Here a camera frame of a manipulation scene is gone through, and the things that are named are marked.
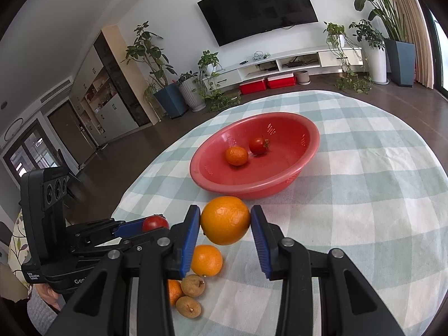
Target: tv stand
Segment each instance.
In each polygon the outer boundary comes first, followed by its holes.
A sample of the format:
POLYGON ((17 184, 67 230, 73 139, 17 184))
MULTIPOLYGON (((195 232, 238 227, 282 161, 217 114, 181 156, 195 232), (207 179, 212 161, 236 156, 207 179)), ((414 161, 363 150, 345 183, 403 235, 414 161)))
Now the tv stand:
MULTIPOLYGON (((347 59, 354 71, 362 68, 361 48, 344 47, 347 59)), ((220 89, 226 91, 243 82, 259 80, 271 75, 293 73, 295 71, 311 70, 310 75, 321 73, 332 73, 340 71, 342 63, 336 57, 329 46, 319 46, 314 48, 303 48, 288 50, 286 52, 275 53, 265 59, 252 60, 247 58, 245 64, 234 64, 218 71, 220 74, 214 79, 215 84, 220 85, 220 89), (286 64, 292 62, 303 62, 303 65, 288 67, 286 64)))

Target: metal bolt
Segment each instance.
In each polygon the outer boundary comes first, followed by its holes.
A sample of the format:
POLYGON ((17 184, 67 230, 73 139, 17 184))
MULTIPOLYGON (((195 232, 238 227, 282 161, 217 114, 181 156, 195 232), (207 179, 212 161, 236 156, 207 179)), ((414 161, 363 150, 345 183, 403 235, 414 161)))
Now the metal bolt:
POLYGON ((340 259, 340 258, 342 258, 342 257, 344 256, 344 252, 343 252, 341 249, 333 249, 333 250, 332 250, 332 255, 333 255, 335 258, 340 259))
POLYGON ((287 246, 287 247, 293 246, 294 242, 295 241, 293 239, 291 239, 290 237, 284 237, 283 239, 281 239, 281 244, 283 246, 287 246))
POLYGON ((158 246, 168 246, 171 241, 167 237, 161 237, 157 240, 158 246))
POLYGON ((120 257, 120 251, 119 250, 111 250, 108 252, 108 258, 109 259, 118 259, 120 257))

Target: door frame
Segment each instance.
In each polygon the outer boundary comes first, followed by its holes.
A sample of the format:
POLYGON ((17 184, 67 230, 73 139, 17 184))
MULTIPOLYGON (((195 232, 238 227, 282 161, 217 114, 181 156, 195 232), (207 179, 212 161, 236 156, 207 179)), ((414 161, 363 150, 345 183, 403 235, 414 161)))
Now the door frame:
POLYGON ((53 143, 50 141, 50 139, 48 138, 48 136, 46 135, 45 131, 43 130, 40 122, 38 119, 35 119, 27 128, 26 130, 20 134, 20 136, 14 140, 14 142, 12 143, 12 145, 8 148, 8 150, 6 151, 6 153, 3 155, 3 160, 6 163, 6 166, 8 167, 8 169, 10 170, 10 172, 12 173, 12 175, 14 176, 15 180, 20 183, 21 178, 19 176, 19 173, 17 173, 16 168, 13 166, 12 162, 11 162, 11 156, 17 151, 17 149, 19 149, 19 147, 23 147, 24 151, 26 152, 26 154, 28 155, 28 157, 30 158, 32 164, 39 168, 39 166, 37 165, 36 161, 34 160, 33 156, 31 155, 30 151, 28 148, 26 148, 26 145, 24 145, 24 140, 34 131, 37 130, 39 135, 41 135, 43 141, 45 142, 46 147, 48 148, 48 150, 50 151, 50 153, 54 156, 56 163, 58 163, 58 165, 60 165, 60 160, 59 157, 57 155, 57 151, 55 149, 55 147, 53 146, 53 143))
POLYGON ((425 16, 429 38, 431 41, 432 59, 434 62, 434 88, 437 89, 442 95, 444 95, 445 98, 448 98, 448 90, 443 87, 442 51, 440 50, 435 22, 432 18, 431 10, 429 9, 429 7, 421 0, 420 5, 422 6, 423 15, 425 16))
POLYGON ((82 122, 82 120, 79 118, 78 114, 76 113, 75 109, 73 108, 72 103, 70 102, 69 99, 65 100, 64 102, 62 102, 60 105, 58 105, 57 107, 55 107, 54 109, 52 109, 50 112, 48 112, 45 116, 48 120, 48 122, 50 123, 52 129, 55 131, 55 133, 58 135, 58 138, 60 139, 60 141, 62 141, 62 144, 66 147, 67 151, 70 153, 70 155, 72 156, 73 160, 79 165, 81 165, 81 163, 78 163, 78 160, 75 159, 75 157, 73 156, 72 152, 69 150, 69 147, 64 143, 64 141, 62 140, 62 138, 59 136, 59 134, 56 131, 56 128, 53 126, 53 123, 50 121, 50 116, 53 115, 58 109, 60 109, 63 105, 68 104, 69 107, 71 108, 71 110, 73 111, 73 113, 75 114, 75 116, 78 118, 79 122, 81 123, 82 127, 84 128, 84 133, 87 133, 87 135, 89 136, 90 140, 92 140, 93 145, 97 146, 97 143, 95 141, 95 139, 93 139, 93 137, 91 136, 89 130, 87 130, 86 126, 84 125, 84 122, 82 122))

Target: red box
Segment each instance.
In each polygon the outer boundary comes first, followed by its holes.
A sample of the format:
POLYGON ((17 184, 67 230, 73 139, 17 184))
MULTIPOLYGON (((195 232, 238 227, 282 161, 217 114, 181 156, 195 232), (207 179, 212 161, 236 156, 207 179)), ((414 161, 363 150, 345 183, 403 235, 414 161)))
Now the red box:
POLYGON ((240 85, 242 94, 253 94, 254 92, 264 91, 266 89, 267 84, 264 78, 240 85))
POLYGON ((269 86, 269 88, 288 87, 288 86, 294 86, 295 84, 296 84, 296 77, 294 76, 293 73, 267 78, 267 85, 269 86))

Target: red tomato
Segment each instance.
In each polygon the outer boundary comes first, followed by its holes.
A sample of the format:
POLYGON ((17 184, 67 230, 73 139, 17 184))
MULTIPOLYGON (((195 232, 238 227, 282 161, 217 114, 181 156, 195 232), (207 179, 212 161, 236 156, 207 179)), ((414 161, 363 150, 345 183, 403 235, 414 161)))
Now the red tomato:
POLYGON ((149 216, 145 221, 143 221, 142 230, 143 232, 147 232, 161 227, 169 228, 168 221, 165 217, 155 214, 154 216, 149 216))
POLYGON ((254 155, 264 154, 269 148, 269 139, 256 137, 249 142, 249 149, 254 155))

